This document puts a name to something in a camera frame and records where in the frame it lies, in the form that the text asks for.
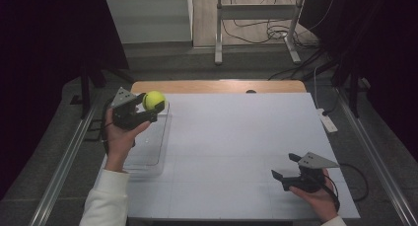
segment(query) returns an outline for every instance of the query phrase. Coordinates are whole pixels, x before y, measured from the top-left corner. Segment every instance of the metal rail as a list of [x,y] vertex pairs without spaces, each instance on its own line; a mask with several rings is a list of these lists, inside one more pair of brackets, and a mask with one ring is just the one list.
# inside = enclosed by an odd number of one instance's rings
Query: metal rail
[[43,194],[42,199],[40,200],[40,203],[37,206],[35,214],[29,225],[38,226],[46,224],[55,201],[61,192],[62,186],[64,185],[64,182],[67,178],[68,172],[71,169],[74,158],[77,155],[81,143],[83,142],[84,136],[87,129],[89,128],[89,124],[93,118],[93,115],[95,114],[95,111],[99,105],[99,99],[101,95],[101,92],[96,95],[89,112],[86,114],[84,119],[80,120],[73,138],[68,144],[67,150],[63,154],[61,161],[59,162],[58,167],[53,174],[52,179],[50,180],[49,185],[46,188],[46,191]]
[[377,150],[373,140],[368,135],[366,128],[359,118],[355,118],[352,114],[350,108],[347,105],[347,97],[344,92],[340,92],[336,89],[336,92],[339,93],[339,102],[345,111],[351,125],[353,126],[354,131],[358,135],[366,155],[368,156],[375,172],[377,173],[381,183],[386,190],[387,195],[389,196],[399,218],[402,220],[403,225],[416,226],[418,225],[417,218],[411,210],[411,207],[406,200],[402,190],[399,185],[396,183],[396,180],[391,175],[388,167],[384,163],[379,151]]

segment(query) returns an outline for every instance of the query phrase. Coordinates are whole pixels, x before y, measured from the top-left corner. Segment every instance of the wall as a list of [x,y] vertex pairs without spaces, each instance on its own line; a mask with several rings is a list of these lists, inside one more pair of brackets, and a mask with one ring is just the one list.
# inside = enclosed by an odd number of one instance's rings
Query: wall
[[106,0],[122,43],[191,41],[187,0]]

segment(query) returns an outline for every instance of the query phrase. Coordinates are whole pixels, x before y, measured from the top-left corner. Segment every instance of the table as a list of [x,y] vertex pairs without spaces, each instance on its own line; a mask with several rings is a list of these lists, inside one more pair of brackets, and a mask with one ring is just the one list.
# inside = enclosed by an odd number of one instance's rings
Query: table
[[[283,191],[270,174],[271,169],[288,177],[299,173],[297,164],[288,160],[290,152],[305,155],[312,150],[336,161],[311,95],[301,82],[137,82],[131,92],[152,90],[164,92],[171,104],[167,156],[159,176],[131,176],[129,217],[263,221],[315,218],[304,201]],[[246,94],[247,90],[257,94]],[[228,109],[232,104],[239,107]],[[340,215],[359,218],[341,171],[330,169],[329,173],[338,186]]]

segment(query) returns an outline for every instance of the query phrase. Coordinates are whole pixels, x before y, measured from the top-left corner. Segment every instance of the gray carpet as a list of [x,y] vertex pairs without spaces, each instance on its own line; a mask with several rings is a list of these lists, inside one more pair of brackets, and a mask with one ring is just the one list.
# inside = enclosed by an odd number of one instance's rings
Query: gray carpet
[[[149,44],[128,45],[125,47],[130,65],[125,74],[134,80],[217,80],[217,79],[261,79],[295,68],[290,56],[283,46],[275,47],[226,47],[224,63],[214,65],[212,49],[193,49],[187,45]],[[314,51],[301,50],[303,60]],[[313,71],[326,56],[310,65],[304,72]],[[276,76],[275,79],[289,77],[291,72]],[[104,88],[91,87],[92,96],[101,93],[100,104],[111,98],[116,90],[123,86],[130,89],[126,80],[104,71],[107,85]],[[316,99],[318,106],[330,110],[335,104],[337,94],[330,86],[329,77],[332,70],[316,77]],[[314,81],[305,83],[314,97]],[[0,202],[0,225],[28,225],[36,207],[46,189],[50,178],[61,156],[66,150],[74,129],[79,124],[81,107],[70,105],[74,96],[80,95],[80,80],[69,82],[63,89],[62,102],[52,120],[48,131],[40,141],[33,157],[19,175],[5,198]],[[385,163],[389,166],[397,183],[408,199],[414,212],[418,211],[418,165],[404,146],[390,131],[369,104],[365,93],[359,94],[359,114],[369,131]],[[347,163],[359,168],[367,177],[370,192],[366,199],[356,205],[361,215],[360,220],[347,222],[348,225],[403,225],[392,203],[385,192],[375,170],[370,164],[365,151],[353,131],[344,110],[339,103],[329,114],[338,132],[328,134],[329,141],[340,163]],[[101,111],[95,113],[94,119],[100,119]],[[92,131],[86,138],[96,138]],[[83,212],[83,203],[104,157],[104,149],[100,142],[84,141],[73,162],[66,182],[58,199],[50,212],[47,225],[78,225]],[[365,185],[359,175],[350,168],[342,167],[353,198],[363,195]],[[130,225],[139,222],[131,219]],[[155,225],[202,225],[201,222],[156,222]],[[213,225],[273,225],[263,223],[232,223],[223,222]],[[295,222],[294,225],[318,225],[318,222]]]

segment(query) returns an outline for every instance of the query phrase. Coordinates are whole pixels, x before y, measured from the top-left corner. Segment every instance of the white sleeve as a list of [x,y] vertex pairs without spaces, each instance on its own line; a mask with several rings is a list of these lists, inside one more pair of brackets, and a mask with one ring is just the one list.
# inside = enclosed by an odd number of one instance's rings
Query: white sleeve
[[80,225],[125,225],[128,181],[129,174],[102,170],[87,196]]
[[321,226],[345,226],[345,223],[340,216],[336,216]]

